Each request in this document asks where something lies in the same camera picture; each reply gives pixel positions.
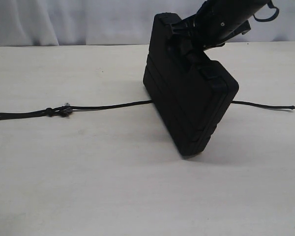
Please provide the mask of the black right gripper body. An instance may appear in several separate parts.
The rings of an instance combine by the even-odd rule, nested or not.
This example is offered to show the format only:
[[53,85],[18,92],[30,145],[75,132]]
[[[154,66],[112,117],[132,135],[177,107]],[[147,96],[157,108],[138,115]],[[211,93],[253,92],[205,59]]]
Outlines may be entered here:
[[248,0],[206,0],[196,14],[171,24],[171,31],[206,51],[224,46],[231,38],[251,30]]

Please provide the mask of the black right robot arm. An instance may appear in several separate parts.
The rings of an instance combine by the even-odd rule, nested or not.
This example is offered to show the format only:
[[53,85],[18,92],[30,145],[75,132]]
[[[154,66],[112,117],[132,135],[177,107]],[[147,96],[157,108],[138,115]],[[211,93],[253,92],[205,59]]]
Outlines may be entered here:
[[255,18],[257,22],[274,20],[279,9],[270,0],[206,0],[196,14],[167,26],[168,40],[190,40],[191,44],[206,51],[222,47],[231,38],[251,30],[248,19],[255,17],[262,7],[275,9],[267,19]]

